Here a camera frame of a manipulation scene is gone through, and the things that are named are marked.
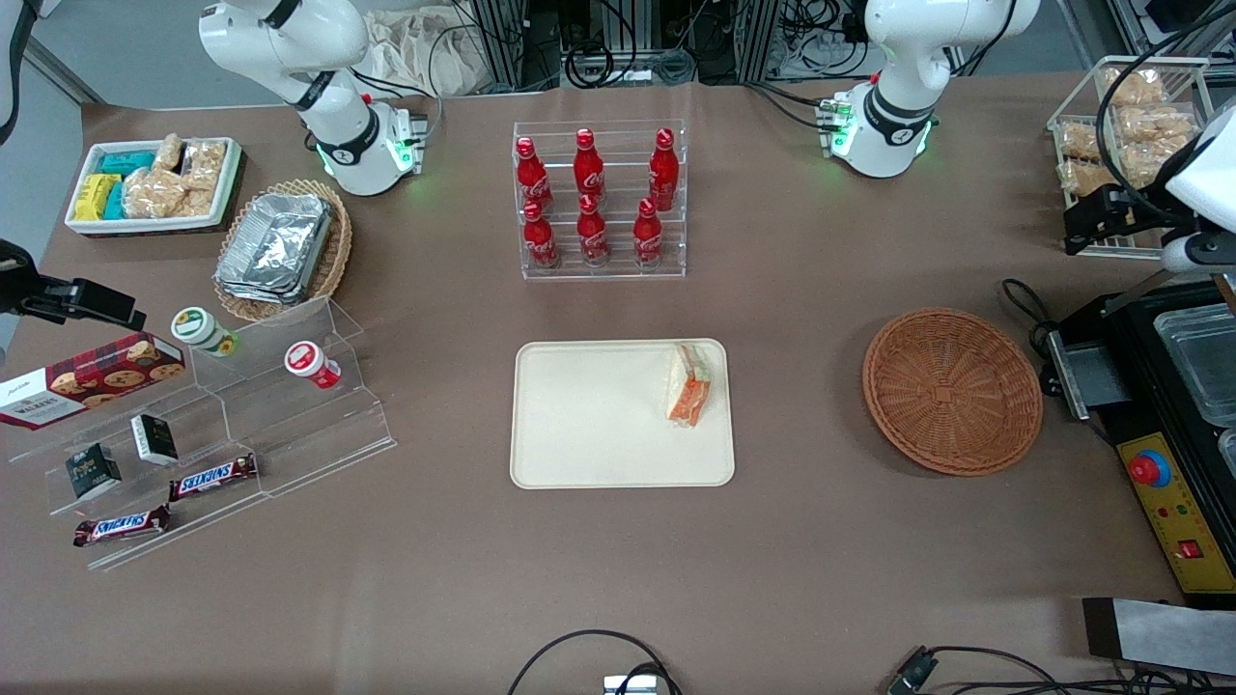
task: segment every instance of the red button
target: red button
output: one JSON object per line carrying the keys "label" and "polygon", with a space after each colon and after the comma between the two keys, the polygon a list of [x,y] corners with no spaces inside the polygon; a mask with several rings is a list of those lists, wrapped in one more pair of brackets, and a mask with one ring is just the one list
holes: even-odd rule
{"label": "red button", "polygon": [[1180,542],[1180,556],[1185,560],[1193,560],[1201,555],[1201,545],[1198,545],[1196,540],[1182,540]]}
{"label": "red button", "polygon": [[1142,485],[1154,485],[1159,479],[1158,463],[1149,456],[1133,456],[1133,460],[1128,461],[1128,475]]}

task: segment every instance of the white tray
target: white tray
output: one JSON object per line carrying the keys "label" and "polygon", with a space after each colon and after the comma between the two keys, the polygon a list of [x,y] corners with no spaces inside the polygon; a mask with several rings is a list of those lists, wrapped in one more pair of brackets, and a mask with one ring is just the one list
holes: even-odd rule
{"label": "white tray", "polygon": [[236,169],[240,167],[240,143],[231,137],[188,137],[185,142],[222,142],[227,146],[224,155],[222,171],[219,173],[219,184],[215,185],[215,198],[210,203],[210,213],[194,215],[192,218],[162,218],[140,220],[75,220],[73,208],[85,177],[99,171],[99,160],[104,155],[114,152],[156,151],[161,140],[132,140],[129,142],[101,142],[91,145],[85,155],[85,163],[78,172],[77,184],[73,185],[73,197],[69,198],[69,208],[64,210],[64,225],[82,236],[108,237],[108,236],[142,236],[154,234],[177,234],[187,230],[215,226],[224,219],[227,203],[231,199],[232,183],[236,181]]}
{"label": "white tray", "polygon": [[[698,345],[712,367],[712,390],[693,429],[666,418],[677,343]],[[519,350],[510,418],[510,480],[519,487],[716,487],[733,475],[721,343],[529,343]]]}

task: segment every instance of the snickers bar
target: snickers bar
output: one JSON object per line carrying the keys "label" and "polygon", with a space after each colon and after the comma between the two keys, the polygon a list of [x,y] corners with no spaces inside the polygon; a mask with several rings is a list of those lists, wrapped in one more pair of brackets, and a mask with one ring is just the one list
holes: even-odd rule
{"label": "snickers bar", "polygon": [[182,497],[204,492],[211,487],[219,487],[225,482],[240,480],[242,477],[252,477],[255,475],[257,475],[257,463],[253,460],[253,455],[248,454],[227,461],[221,466],[215,466],[197,475],[190,475],[184,480],[173,480],[168,484],[171,491],[168,492],[167,501],[176,502]]}
{"label": "snickers bar", "polygon": [[112,538],[132,538],[150,533],[163,533],[172,522],[172,513],[167,505],[157,510],[129,514],[106,521],[85,521],[78,524],[73,534],[73,544],[78,548],[93,545],[100,540]]}

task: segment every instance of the round wicker basket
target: round wicker basket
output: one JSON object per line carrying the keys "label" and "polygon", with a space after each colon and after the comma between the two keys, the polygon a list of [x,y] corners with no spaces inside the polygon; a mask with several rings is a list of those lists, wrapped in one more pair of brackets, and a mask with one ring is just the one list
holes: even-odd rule
{"label": "round wicker basket", "polygon": [[1043,422],[1038,378],[1017,345],[953,309],[911,312],[880,329],[863,361],[863,394],[897,449],[949,475],[1014,465]]}
{"label": "round wicker basket", "polygon": [[[305,195],[313,194],[328,200],[331,207],[330,229],[328,234],[325,246],[323,246],[321,256],[318,258],[318,268],[314,271],[313,282],[309,286],[309,293],[305,296],[305,301],[313,299],[315,297],[330,297],[339,288],[339,282],[344,278],[344,267],[347,265],[347,255],[352,251],[352,221],[347,218],[347,210],[344,208],[344,202],[340,200],[339,194],[330,189],[330,187],[319,183],[316,181],[289,181],[286,183],[277,183],[267,188],[265,193],[287,193],[289,195]],[[236,228],[240,226],[240,220],[245,218],[245,213],[248,211],[250,205],[257,200],[255,195],[245,207],[237,213],[236,218],[232,220],[231,228],[227,230],[227,236],[224,237],[224,246],[219,251],[219,257],[227,252],[227,246],[231,244],[232,237],[236,235]],[[290,304],[277,304],[274,302],[256,302],[253,299],[241,299],[239,297],[232,297],[222,291],[219,284],[215,284],[215,294],[219,296],[219,302],[222,303],[227,313],[242,318],[250,322],[258,322],[279,312],[290,308]]]}

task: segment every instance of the brown table surface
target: brown table surface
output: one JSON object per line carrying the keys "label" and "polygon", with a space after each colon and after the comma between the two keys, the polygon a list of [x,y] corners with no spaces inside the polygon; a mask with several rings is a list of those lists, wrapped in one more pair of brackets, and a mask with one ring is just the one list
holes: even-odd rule
{"label": "brown table surface", "polygon": [[[0,688],[502,693],[538,647],[581,627],[645,638],[688,693],[871,693],[920,643],[1110,674],[1086,657],[1078,599],[1179,599],[1111,450],[1051,402],[1012,469],[929,474],[881,437],[859,381],[868,343],[904,312],[969,310],[1023,343],[1001,278],[1063,318],[1154,270],[1060,251],[1043,125],[1077,79],[955,80],[927,152],[890,181],[823,160],[813,134],[740,88],[450,101],[423,176],[346,198],[356,241],[336,299],[367,330],[365,377],[399,445],[111,573],[88,573],[67,522],[47,517],[43,471],[5,466]],[[691,139],[687,278],[525,283],[512,122],[671,116]],[[84,124],[88,143],[235,137],[250,156],[242,200],[325,179],[287,108],[88,108]],[[187,304],[218,305],[220,239],[88,240],[58,225],[41,270],[138,297],[158,331]],[[7,373],[121,333],[25,319]],[[523,344],[672,336],[728,350],[728,485],[510,482]],[[934,683],[1026,676],[947,662]],[[596,693],[635,663],[590,639],[550,653],[523,688]]]}

